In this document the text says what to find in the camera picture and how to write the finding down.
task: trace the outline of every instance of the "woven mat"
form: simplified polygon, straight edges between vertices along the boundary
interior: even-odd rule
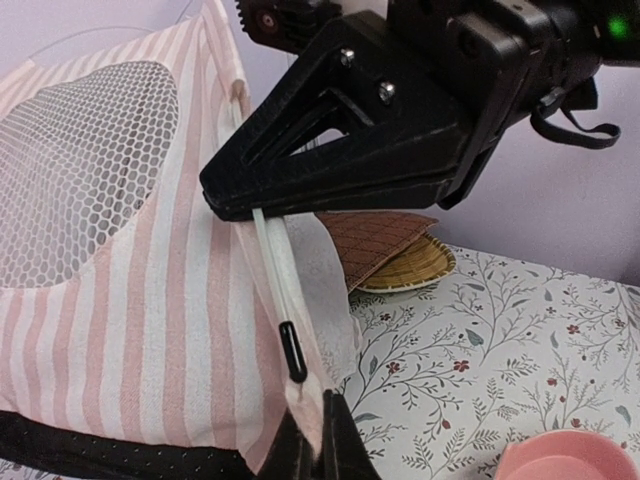
[[[418,241],[437,220],[399,212],[317,215],[335,242],[349,293]]]
[[[366,279],[359,290],[406,292],[435,283],[453,272],[456,258],[446,245],[425,233],[400,255]]]

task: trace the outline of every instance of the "black strap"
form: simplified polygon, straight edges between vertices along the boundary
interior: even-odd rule
[[[587,148],[589,150],[603,150],[613,147],[620,139],[622,132],[617,125],[603,123],[595,128],[585,129],[578,123],[573,113],[564,107],[561,109],[562,113],[583,133],[572,132],[553,125],[546,120],[552,110],[553,109],[548,109],[543,103],[540,103],[531,115],[531,126],[533,129],[549,141]],[[606,137],[596,137],[589,134],[606,135]]]

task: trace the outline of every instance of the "white mesh panel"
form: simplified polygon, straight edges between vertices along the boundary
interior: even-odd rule
[[[178,122],[171,73],[129,62],[42,89],[0,122],[0,287],[70,279],[151,193]]]

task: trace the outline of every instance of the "woven bamboo plate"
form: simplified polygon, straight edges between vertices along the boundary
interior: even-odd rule
[[[358,290],[368,293],[397,293],[416,290],[446,277],[456,258],[442,242],[424,234],[400,255],[369,277]]]

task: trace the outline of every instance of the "green led light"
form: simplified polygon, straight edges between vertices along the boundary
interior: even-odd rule
[[[609,20],[609,32],[613,38],[625,40],[629,38],[629,34],[631,33],[629,22],[623,17],[613,17]]]

